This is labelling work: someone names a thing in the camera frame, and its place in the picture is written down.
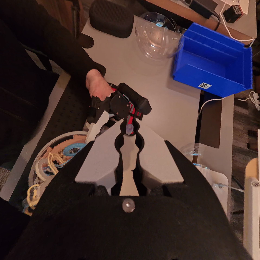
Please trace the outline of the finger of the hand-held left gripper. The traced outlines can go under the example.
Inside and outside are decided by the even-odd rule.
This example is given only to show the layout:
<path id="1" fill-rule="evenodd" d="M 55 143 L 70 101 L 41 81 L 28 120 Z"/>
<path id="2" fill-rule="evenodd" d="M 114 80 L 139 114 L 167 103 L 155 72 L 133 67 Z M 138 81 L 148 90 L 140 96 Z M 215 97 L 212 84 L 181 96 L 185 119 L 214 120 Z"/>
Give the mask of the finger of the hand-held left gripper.
<path id="1" fill-rule="evenodd" d="M 104 111 L 96 123 L 90 124 L 90 128 L 85 143 L 94 141 L 96 136 L 100 133 L 100 129 L 102 128 L 102 126 L 106 124 L 108 121 L 109 121 L 109 113 L 107 111 Z"/>

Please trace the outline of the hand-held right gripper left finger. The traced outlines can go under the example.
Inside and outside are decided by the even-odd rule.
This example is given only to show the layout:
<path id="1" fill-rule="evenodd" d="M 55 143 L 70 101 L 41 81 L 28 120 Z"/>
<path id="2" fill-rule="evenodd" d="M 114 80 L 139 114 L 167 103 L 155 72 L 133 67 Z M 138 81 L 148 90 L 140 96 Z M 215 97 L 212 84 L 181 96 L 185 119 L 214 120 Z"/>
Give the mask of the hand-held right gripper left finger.
<path id="1" fill-rule="evenodd" d="M 109 195 L 116 184 L 115 170 L 119 164 L 119 152 L 115 140 L 121 134 L 120 125 L 123 119 L 97 137 L 86 156 L 76 178 L 76 183 L 104 186 Z"/>

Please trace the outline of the clear-handled screwdriver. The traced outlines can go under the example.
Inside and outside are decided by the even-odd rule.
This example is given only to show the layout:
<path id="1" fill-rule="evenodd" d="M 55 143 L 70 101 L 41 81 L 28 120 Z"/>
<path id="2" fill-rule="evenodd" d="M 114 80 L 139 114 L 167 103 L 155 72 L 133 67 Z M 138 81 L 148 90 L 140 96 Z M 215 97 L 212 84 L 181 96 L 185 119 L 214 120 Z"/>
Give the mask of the clear-handled screwdriver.
<path id="1" fill-rule="evenodd" d="M 133 135 L 133 132 L 134 132 L 133 117 L 129 117 L 126 123 L 126 134 Z"/>

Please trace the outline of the marble maze ball toy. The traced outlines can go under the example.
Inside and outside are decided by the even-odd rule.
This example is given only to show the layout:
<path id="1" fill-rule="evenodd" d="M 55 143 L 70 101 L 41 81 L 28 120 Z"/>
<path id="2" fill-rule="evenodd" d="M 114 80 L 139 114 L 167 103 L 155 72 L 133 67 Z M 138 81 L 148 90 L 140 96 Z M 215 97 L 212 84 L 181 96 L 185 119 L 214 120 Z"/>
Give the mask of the marble maze ball toy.
<path id="1" fill-rule="evenodd" d="M 86 146 L 88 131 L 68 132 L 48 142 L 35 157 L 28 176 L 23 213 L 32 216 L 42 194 L 58 172 Z"/>

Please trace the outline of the clear plastic dome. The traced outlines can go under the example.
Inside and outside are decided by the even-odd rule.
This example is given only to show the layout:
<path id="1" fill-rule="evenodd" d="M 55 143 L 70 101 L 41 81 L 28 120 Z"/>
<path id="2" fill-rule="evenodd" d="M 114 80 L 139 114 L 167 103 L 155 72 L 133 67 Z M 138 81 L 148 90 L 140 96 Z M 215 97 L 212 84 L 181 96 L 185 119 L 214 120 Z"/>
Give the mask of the clear plastic dome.
<path id="1" fill-rule="evenodd" d="M 156 12 L 144 13 L 136 19 L 135 38 L 142 54 L 154 61 L 174 57 L 184 44 L 175 21 Z"/>

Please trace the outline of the person's left forearm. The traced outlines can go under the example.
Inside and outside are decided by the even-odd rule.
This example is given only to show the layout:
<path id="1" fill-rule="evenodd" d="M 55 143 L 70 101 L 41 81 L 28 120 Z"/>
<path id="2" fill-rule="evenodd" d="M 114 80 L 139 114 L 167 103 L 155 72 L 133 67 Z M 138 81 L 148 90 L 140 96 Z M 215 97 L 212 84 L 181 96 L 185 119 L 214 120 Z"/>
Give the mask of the person's left forearm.
<path id="1" fill-rule="evenodd" d="M 63 70 L 86 81 L 95 63 L 70 31 L 37 1 L 1 1 L 1 20 L 18 44 L 45 54 Z"/>

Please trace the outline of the person's left hand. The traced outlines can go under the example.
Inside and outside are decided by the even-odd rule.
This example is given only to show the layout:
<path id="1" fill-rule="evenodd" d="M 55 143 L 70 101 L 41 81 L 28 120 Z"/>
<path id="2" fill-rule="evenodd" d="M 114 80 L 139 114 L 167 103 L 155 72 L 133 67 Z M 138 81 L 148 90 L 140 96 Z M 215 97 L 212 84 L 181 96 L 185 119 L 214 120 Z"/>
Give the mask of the person's left hand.
<path id="1" fill-rule="evenodd" d="M 113 93 L 112 88 L 96 69 L 92 69 L 87 73 L 86 88 L 90 97 L 98 97 L 101 101 L 104 101 L 106 97 L 110 97 L 111 93 Z"/>

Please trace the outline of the red tool case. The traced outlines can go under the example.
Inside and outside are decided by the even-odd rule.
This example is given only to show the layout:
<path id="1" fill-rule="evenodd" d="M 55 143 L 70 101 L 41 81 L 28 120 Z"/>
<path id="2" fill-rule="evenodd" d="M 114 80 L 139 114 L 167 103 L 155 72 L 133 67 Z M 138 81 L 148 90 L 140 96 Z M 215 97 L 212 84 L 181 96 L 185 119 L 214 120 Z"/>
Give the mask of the red tool case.
<path id="1" fill-rule="evenodd" d="M 118 86 L 117 86 L 117 85 L 115 85 L 115 84 L 113 84 L 113 83 L 108 83 L 108 84 L 109 84 L 110 87 L 112 88 L 113 92 L 116 92 L 116 91 L 118 90 Z M 128 122 L 128 124 L 129 124 L 129 121 L 132 122 L 132 120 L 133 120 L 134 118 L 139 119 L 139 120 L 142 120 L 144 115 L 143 115 L 141 112 L 138 112 L 138 111 L 135 109 L 133 103 L 130 102 L 130 100 L 129 100 L 124 94 L 123 94 L 123 96 L 124 96 L 124 98 L 127 99 L 128 102 L 129 102 L 129 112 L 128 112 L 129 115 L 128 115 L 128 117 L 127 117 L 127 122 Z"/>

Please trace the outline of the small clear plastic shell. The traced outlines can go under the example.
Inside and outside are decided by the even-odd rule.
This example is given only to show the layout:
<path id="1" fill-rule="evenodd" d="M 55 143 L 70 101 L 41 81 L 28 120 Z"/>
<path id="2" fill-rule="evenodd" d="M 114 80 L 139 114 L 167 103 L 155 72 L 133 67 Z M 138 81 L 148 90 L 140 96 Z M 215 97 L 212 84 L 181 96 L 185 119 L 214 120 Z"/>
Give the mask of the small clear plastic shell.
<path id="1" fill-rule="evenodd" d="M 199 143 L 189 143 L 180 148 L 180 152 L 192 163 L 197 163 L 202 151 L 199 149 Z"/>

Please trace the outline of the black dimpled mat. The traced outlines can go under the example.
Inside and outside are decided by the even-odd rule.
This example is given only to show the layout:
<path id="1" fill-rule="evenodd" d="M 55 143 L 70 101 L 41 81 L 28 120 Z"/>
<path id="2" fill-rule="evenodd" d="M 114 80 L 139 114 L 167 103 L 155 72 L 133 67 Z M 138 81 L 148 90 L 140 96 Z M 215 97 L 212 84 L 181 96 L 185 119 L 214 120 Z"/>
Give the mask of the black dimpled mat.
<path id="1" fill-rule="evenodd" d="M 33 149 L 20 179 L 13 189 L 9 202 L 22 208 L 22 202 L 27 196 L 29 174 L 34 160 L 44 146 L 54 138 L 73 131 L 81 131 L 87 119 L 91 103 L 89 92 L 83 83 L 70 79 L 64 90 L 40 140 Z"/>

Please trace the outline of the instruction sheet board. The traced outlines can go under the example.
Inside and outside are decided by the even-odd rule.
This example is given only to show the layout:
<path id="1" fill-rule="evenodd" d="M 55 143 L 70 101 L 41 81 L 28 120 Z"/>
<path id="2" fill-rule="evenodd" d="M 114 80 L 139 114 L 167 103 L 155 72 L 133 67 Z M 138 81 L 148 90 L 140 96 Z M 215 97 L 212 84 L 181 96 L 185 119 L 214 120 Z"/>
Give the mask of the instruction sheet board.
<path id="1" fill-rule="evenodd" d="M 245 168 L 243 245 L 252 259 L 260 259 L 260 139 L 258 130 L 258 157 Z"/>

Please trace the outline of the blue storage bin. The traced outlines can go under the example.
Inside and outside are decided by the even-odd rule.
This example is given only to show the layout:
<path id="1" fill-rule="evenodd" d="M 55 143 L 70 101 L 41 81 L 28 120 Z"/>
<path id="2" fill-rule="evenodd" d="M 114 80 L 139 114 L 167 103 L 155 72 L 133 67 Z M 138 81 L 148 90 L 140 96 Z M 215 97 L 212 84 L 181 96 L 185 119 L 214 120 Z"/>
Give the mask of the blue storage bin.
<path id="1" fill-rule="evenodd" d="M 173 79 L 225 98 L 252 89 L 252 48 L 197 23 L 185 31 Z"/>

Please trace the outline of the black power adapter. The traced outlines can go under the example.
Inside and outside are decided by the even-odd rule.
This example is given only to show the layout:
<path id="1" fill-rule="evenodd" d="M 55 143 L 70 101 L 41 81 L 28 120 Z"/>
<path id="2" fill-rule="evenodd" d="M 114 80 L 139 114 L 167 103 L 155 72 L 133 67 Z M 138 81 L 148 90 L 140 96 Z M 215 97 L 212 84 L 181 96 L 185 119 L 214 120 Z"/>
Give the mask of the black power adapter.
<path id="1" fill-rule="evenodd" d="M 189 8 L 203 16 L 206 19 L 209 19 L 211 16 L 217 18 L 218 23 L 214 31 L 217 31 L 220 25 L 220 16 L 216 13 L 215 9 L 217 7 L 217 3 L 213 0 L 191 0 L 188 4 Z"/>

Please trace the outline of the black red small box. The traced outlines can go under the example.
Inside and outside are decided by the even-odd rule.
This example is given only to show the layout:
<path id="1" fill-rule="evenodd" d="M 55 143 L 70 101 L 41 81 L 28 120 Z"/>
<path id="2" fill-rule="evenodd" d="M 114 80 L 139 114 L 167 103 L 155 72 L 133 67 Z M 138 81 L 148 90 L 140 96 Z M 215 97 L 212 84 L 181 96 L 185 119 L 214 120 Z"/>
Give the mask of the black red small box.
<path id="1" fill-rule="evenodd" d="M 235 23 L 243 16 L 243 14 L 240 5 L 232 5 L 223 12 L 223 17 L 227 23 Z"/>

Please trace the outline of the wooden-edged table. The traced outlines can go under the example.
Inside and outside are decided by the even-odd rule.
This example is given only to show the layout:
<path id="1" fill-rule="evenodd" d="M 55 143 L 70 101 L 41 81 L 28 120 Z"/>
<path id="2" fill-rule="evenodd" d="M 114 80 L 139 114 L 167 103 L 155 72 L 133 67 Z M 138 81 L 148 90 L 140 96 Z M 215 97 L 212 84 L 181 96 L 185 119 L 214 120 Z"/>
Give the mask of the wooden-edged table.
<path id="1" fill-rule="evenodd" d="M 159 11 L 159 8 L 161 8 L 174 13 L 179 24 L 185 28 L 188 27 L 191 22 L 195 22 L 204 27 L 214 29 L 218 23 L 218 20 L 214 17 L 206 19 L 197 14 L 183 1 L 148 0 L 143 2 L 148 2 L 143 4 L 147 9 Z M 252 39 L 257 37 L 256 1 L 249 1 L 248 15 L 243 15 L 235 23 L 227 23 L 227 27 L 232 37 L 239 40 L 249 40 L 244 42 L 245 44 L 251 43 Z"/>

